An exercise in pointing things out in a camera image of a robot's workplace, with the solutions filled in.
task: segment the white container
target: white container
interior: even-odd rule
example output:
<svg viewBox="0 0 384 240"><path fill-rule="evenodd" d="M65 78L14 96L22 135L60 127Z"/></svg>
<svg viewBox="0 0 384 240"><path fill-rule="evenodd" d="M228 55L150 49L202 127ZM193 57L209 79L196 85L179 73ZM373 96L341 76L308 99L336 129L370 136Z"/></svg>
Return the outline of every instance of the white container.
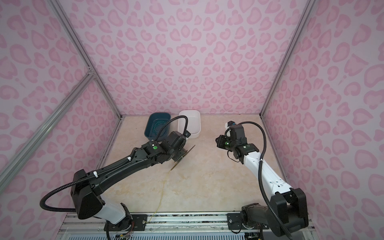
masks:
<svg viewBox="0 0 384 240"><path fill-rule="evenodd" d="M191 136L189 138L197 138L200 135L201 131L200 112L197 110L183 110L179 113L179 116L180 115L184 115L188 118L187 131L191 133ZM179 118L177 131L182 134L184 132L184 127L185 119Z"/></svg>

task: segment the blue plastic bin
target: blue plastic bin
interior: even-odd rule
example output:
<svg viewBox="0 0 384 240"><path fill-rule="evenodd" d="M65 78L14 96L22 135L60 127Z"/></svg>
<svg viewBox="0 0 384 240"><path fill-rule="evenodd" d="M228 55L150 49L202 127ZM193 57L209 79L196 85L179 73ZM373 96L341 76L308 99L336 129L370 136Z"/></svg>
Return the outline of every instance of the blue plastic bin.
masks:
<svg viewBox="0 0 384 240"><path fill-rule="evenodd" d="M148 138L148 140L154 140L160 131L161 127L165 125L166 122L170 120L169 113L152 113L149 116L147 126L144 131L144 135ZM163 134L160 135L157 141L161 142L168 136L169 125L163 130Z"/></svg>

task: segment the yellow string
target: yellow string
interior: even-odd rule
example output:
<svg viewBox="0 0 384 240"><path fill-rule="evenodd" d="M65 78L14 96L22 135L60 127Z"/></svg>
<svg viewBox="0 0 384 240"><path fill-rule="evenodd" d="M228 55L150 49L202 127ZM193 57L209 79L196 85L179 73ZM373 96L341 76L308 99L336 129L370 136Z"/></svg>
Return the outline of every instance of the yellow string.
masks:
<svg viewBox="0 0 384 240"><path fill-rule="evenodd" d="M151 218L149 219L149 221L145 221L145 223L149 223L151 220L152 220L152 217L157 213L157 211L159 210L160 206L161 206L161 201L163 200L163 195L164 195L164 186L166 184L166 181L168 179L168 176L169 176L169 173L170 173L170 170L168 171L167 175L166 175L166 178L164 179L164 182L163 182L163 189L161 190L161 198L160 198L160 203L159 203L159 206L157 207L156 211L152 214Z"/></svg>

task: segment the beige tabletop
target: beige tabletop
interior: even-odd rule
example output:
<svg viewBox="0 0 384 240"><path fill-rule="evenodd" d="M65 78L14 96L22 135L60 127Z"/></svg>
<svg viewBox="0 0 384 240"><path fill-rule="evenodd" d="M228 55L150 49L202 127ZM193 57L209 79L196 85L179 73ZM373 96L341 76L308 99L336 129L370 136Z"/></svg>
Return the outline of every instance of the beige tabletop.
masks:
<svg viewBox="0 0 384 240"><path fill-rule="evenodd" d="M241 163L230 160L226 150L216 147L215 139L224 134L224 124L231 120L262 125L258 115L202 115L200 136L188 139L184 148L196 146L172 171L169 172L175 164L173 160L140 170L110 187L104 196L126 204L130 212L154 212L167 178L159 212L238 211L254 202L265 205L257 177ZM141 147L148 141L144 136L147 121L148 116L125 117L106 165L126 157L133 147ZM177 120L171 123L170 131L174 130ZM260 129L245 124L244 130L248 143L261 151ZM269 141L264 159L282 176Z"/></svg>

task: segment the pink wall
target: pink wall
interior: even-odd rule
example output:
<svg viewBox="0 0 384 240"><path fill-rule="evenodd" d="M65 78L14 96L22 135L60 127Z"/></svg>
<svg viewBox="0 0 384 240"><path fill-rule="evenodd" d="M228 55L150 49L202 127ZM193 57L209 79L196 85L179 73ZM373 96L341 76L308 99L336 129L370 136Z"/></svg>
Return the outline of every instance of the pink wall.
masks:
<svg viewBox="0 0 384 240"><path fill-rule="evenodd" d="M91 82L0 196L1 239L48 240L56 235L66 213L42 210L40 199L71 182L76 171L95 169L116 122L100 90ZM47 203L73 207L69 189Z"/></svg>
<svg viewBox="0 0 384 240"><path fill-rule="evenodd" d="M63 0L123 114L258 113L306 0Z"/></svg>
<svg viewBox="0 0 384 240"><path fill-rule="evenodd" d="M0 3L0 172L86 69L44 0Z"/></svg>
<svg viewBox="0 0 384 240"><path fill-rule="evenodd" d="M383 41L383 1L321 1L266 116L322 239L384 238Z"/></svg>

